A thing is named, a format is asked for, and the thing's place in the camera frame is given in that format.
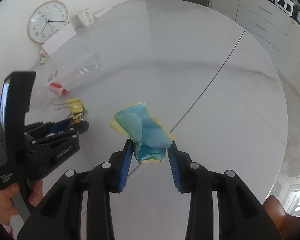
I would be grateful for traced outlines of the person's left hand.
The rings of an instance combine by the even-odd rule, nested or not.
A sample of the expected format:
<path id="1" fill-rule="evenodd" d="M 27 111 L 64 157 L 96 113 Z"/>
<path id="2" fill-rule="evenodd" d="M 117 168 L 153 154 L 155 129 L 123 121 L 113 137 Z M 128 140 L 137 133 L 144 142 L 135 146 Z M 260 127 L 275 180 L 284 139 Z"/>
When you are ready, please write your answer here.
<path id="1" fill-rule="evenodd" d="M 36 180 L 32 182 L 32 192 L 29 196 L 29 203 L 37 206 L 43 199 L 43 181 Z M 5 226 L 10 226 L 12 216 L 18 215 L 18 211 L 14 207 L 11 199 L 20 192 L 17 183 L 11 184 L 4 190 L 0 190 L 0 222 Z"/>

